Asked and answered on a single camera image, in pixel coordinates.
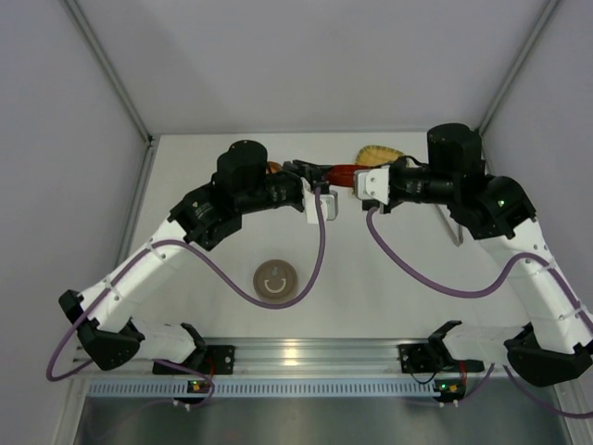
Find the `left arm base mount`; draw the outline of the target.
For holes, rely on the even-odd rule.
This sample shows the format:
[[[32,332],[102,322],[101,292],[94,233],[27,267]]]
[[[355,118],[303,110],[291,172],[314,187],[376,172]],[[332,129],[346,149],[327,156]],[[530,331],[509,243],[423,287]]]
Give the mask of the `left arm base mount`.
[[[153,375],[190,375],[190,370],[204,375],[232,375],[235,346],[229,344],[207,345],[204,350],[193,352],[184,362],[173,367],[153,363]]]

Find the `metal tongs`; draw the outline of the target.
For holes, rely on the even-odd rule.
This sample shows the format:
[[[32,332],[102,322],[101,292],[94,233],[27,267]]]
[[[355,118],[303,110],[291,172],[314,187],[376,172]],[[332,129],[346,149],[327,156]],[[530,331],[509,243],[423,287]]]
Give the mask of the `metal tongs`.
[[[464,242],[463,228],[446,214],[447,208],[441,205],[434,205],[435,214],[445,229],[445,232],[455,247],[460,247]]]

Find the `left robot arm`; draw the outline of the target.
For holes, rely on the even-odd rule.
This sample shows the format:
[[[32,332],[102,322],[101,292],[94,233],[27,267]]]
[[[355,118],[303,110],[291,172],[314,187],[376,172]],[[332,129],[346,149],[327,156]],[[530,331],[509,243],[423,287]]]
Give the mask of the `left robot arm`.
[[[199,369],[207,343],[188,323],[147,324],[134,314],[151,292],[160,287],[193,257],[202,260],[242,299],[264,309],[282,310],[297,305],[319,277],[326,246],[325,223],[335,217],[336,201],[329,188],[328,165],[302,160],[285,162],[273,171],[264,145],[240,140],[217,159],[207,184],[188,192],[154,234],[131,257],[96,285],[66,291],[58,300],[90,358],[103,371],[132,360],[191,374]],[[291,207],[306,214],[319,227],[319,247],[311,277],[304,288],[284,303],[268,303],[243,291],[209,257],[208,252],[242,228],[245,215]]]

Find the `beige lid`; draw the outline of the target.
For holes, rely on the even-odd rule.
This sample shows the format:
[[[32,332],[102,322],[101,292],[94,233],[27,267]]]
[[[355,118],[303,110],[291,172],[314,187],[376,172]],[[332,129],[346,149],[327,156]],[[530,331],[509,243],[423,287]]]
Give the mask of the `beige lid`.
[[[258,297],[297,295],[297,285],[296,269],[283,260],[265,261],[253,275],[253,287]]]

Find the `aluminium front rail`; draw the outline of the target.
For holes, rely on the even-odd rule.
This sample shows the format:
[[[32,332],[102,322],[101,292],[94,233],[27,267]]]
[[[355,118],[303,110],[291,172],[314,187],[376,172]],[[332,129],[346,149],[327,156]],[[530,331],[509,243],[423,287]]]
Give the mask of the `aluminium front rail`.
[[[235,346],[232,375],[217,378],[401,376],[397,346],[410,338],[209,338]]]

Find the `red steel container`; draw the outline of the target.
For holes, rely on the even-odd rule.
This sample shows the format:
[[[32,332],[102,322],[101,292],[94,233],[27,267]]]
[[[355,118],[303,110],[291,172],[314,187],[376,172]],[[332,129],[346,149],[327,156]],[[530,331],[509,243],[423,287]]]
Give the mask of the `red steel container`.
[[[269,161],[267,163],[267,174],[275,174],[277,172],[280,172],[282,170],[282,165],[274,162],[274,161]]]

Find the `yellow bamboo tray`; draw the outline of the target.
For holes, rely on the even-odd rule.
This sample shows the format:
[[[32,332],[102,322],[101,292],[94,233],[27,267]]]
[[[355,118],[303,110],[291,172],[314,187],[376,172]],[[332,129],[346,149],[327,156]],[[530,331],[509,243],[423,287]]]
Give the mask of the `yellow bamboo tray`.
[[[404,154],[391,147],[387,146],[365,146],[363,147],[357,157],[356,164],[365,166],[366,169],[372,169],[390,165],[399,158],[404,157]]]

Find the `left frame post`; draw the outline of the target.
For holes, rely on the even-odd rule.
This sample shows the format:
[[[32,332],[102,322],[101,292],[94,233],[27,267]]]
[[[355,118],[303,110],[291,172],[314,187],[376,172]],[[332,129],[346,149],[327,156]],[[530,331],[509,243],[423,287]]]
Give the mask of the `left frame post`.
[[[80,2],[74,0],[61,0],[60,4],[63,6],[67,16],[81,36],[84,44],[89,49],[98,68],[106,78],[112,93],[120,102],[120,105],[130,120],[134,130],[138,133],[145,146],[151,146],[154,137],[147,129],[144,120],[124,85],[124,82],[121,80],[106,49],[98,38],[92,23],[83,11]]]

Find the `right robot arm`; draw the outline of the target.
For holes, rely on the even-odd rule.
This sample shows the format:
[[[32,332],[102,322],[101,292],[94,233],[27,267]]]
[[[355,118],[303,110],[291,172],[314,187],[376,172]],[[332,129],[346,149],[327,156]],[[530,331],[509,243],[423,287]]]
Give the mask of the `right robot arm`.
[[[505,366],[539,388],[580,377],[592,366],[592,317],[547,247],[526,192],[512,178],[487,172],[482,137],[467,125],[437,125],[426,139],[426,162],[405,156],[380,168],[384,212],[408,202],[446,206],[501,271],[483,289],[460,290],[428,279],[400,257],[395,263],[460,299],[482,299],[509,285],[527,317],[525,324],[507,327],[447,322],[429,336],[432,349],[442,363]]]

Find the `red lid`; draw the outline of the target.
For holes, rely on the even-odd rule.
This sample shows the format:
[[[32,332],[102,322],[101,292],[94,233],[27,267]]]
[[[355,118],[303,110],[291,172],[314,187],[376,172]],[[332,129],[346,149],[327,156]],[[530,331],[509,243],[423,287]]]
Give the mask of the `red lid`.
[[[326,181],[330,185],[353,189],[355,186],[355,173],[365,170],[359,164],[336,164],[326,173]]]

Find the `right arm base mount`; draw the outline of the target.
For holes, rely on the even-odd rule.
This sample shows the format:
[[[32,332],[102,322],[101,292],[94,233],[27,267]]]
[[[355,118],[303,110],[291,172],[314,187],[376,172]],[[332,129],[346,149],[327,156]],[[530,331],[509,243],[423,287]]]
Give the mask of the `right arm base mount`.
[[[433,373],[481,373],[486,369],[481,361],[457,361],[441,347],[426,342],[400,344],[397,346],[399,362],[405,374],[433,374]]]

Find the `beige steel container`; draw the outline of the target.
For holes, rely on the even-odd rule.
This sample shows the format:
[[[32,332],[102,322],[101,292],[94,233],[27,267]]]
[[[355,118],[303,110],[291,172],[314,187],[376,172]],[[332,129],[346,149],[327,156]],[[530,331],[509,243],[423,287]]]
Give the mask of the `beige steel container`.
[[[259,300],[272,307],[286,306],[296,298],[296,294],[281,295],[281,296],[259,296]]]

